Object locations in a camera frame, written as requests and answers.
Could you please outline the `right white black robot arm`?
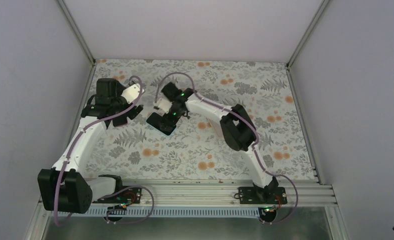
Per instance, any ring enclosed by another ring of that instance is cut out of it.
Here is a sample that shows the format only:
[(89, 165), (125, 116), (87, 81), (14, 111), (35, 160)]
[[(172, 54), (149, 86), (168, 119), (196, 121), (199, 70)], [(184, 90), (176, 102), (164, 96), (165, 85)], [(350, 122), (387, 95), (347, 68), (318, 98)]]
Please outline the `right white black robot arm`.
[(189, 118), (191, 113), (206, 117), (213, 126), (218, 126), (226, 144), (241, 154), (246, 162), (259, 202), (269, 203), (275, 197), (279, 184), (275, 176), (269, 179), (267, 166), (259, 156), (259, 136), (245, 108), (236, 104), (225, 106), (198, 95), (193, 89), (182, 91), (172, 82), (162, 90), (163, 98), (154, 104), (156, 110), (164, 112), (160, 115), (153, 112), (146, 122), (170, 136), (177, 128), (182, 117)]

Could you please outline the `phone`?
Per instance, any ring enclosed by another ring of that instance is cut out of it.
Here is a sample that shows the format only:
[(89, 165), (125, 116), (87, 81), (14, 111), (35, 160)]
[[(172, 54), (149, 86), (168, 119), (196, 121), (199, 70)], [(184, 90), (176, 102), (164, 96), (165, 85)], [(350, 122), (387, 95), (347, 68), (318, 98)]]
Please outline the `phone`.
[(164, 115), (160, 115), (159, 113), (153, 112), (146, 119), (146, 123), (162, 134), (170, 136), (176, 129), (179, 119), (180, 118), (174, 114), (166, 113)]

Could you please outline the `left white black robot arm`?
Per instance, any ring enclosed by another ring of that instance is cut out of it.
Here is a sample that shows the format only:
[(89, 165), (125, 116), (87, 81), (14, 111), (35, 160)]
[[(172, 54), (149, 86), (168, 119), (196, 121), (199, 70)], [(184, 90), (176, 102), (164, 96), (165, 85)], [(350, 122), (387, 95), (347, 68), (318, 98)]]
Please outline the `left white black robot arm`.
[(37, 176), (47, 211), (83, 214), (101, 198), (116, 203), (124, 197), (119, 176), (103, 174), (86, 180), (81, 172), (107, 129), (126, 125), (143, 110), (138, 101), (144, 92), (138, 76), (131, 76), (125, 84), (114, 78), (97, 80), (95, 94), (82, 109), (78, 128), (66, 150), (50, 169), (42, 169)]

